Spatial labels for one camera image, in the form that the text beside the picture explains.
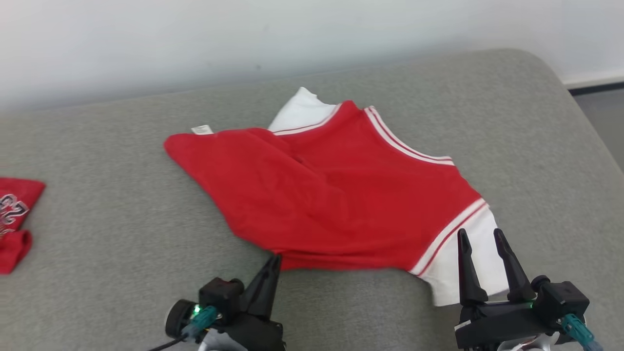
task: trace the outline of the gray fabric surface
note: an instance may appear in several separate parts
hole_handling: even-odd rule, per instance
[[[0,349],[145,350],[168,340],[177,299],[217,275],[249,283],[267,255],[231,234],[162,142],[206,123],[267,126],[299,86],[375,105],[410,146],[451,155],[527,274],[573,281],[599,341],[624,345],[624,176],[553,72],[498,50],[0,117],[0,175],[47,183],[24,225],[33,248],[0,277]],[[273,319],[289,350],[455,350],[458,311],[434,308],[407,272],[296,270]]]

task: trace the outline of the striped trim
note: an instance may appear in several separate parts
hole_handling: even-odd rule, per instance
[[[390,131],[390,129],[386,126],[384,121],[381,119],[381,116],[379,115],[377,110],[375,110],[375,108],[373,106],[365,108],[364,111],[366,112],[366,115],[368,116],[368,119],[373,124],[373,127],[375,128],[375,130],[377,130],[377,133],[388,144],[390,144],[390,146],[392,146],[393,148],[397,149],[398,151],[401,151],[402,153],[404,153],[405,155],[407,155],[409,157],[413,157],[415,159],[418,159],[418,160],[424,161],[424,162],[430,162],[430,163],[435,163],[435,164],[444,164],[444,165],[448,165],[448,166],[454,166],[455,165],[455,164],[453,164],[453,161],[452,161],[452,159],[449,156],[442,156],[442,157],[429,156],[429,155],[425,155],[422,152],[418,152],[418,151],[412,149],[411,147],[407,146],[407,144],[402,142],[399,138],[397,138]]]
[[[436,258],[438,251],[440,251],[440,248],[444,245],[446,240],[448,240],[451,235],[455,234],[459,227],[464,225],[467,220],[487,208],[488,205],[484,199],[476,200],[470,206],[466,207],[462,213],[442,229],[440,234],[438,234],[431,245],[429,245],[429,248],[427,248],[421,259],[418,260],[418,263],[409,272],[420,277],[427,268],[429,268],[431,262]]]
[[[292,129],[284,129],[282,131],[276,131],[273,132],[276,136],[285,136],[288,134],[297,134],[297,133],[302,133],[302,132],[306,132],[306,131],[310,131],[312,129],[318,128],[318,127],[322,127],[324,126],[327,122],[329,122],[329,120],[334,117],[336,115],[336,113],[338,112],[338,110],[340,110],[340,106],[342,106],[342,104],[338,104],[336,105],[336,107],[334,108],[333,111],[331,111],[331,113],[325,117],[321,122],[315,123],[315,124],[311,124],[309,126],[305,126],[305,127],[299,127],[299,128],[292,128]]]

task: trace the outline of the basketball jersey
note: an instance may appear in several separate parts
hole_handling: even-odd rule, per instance
[[[373,107],[308,91],[270,129],[176,134],[165,149],[233,233],[282,254],[283,269],[394,267],[429,282],[436,305],[454,304],[463,227],[482,287],[507,288],[494,216],[450,157],[410,148]]]
[[[0,177],[0,274],[10,274],[31,249],[32,235],[20,226],[45,187],[37,180]]]

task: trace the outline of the teal cable connector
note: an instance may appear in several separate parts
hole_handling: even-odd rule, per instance
[[[218,312],[215,307],[207,306],[205,309],[200,310],[191,322],[182,329],[182,335],[187,335],[185,339],[194,339],[202,330],[208,328],[217,320],[217,315]]]
[[[581,344],[584,351],[603,351],[602,346],[593,339],[592,332],[574,314],[563,316],[561,326],[566,334]]]

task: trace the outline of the white sleeve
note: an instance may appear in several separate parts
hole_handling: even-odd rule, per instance
[[[472,261],[479,278],[479,285],[493,295],[509,289],[505,265],[496,250],[494,229],[498,228],[494,214],[488,206],[470,216],[461,225],[466,230],[472,246]],[[429,267],[419,274],[431,285],[434,305],[459,303],[459,266],[457,231],[440,246]]]
[[[336,105],[324,104],[304,87],[281,108],[268,130],[271,132],[296,129],[320,123],[330,115]]]

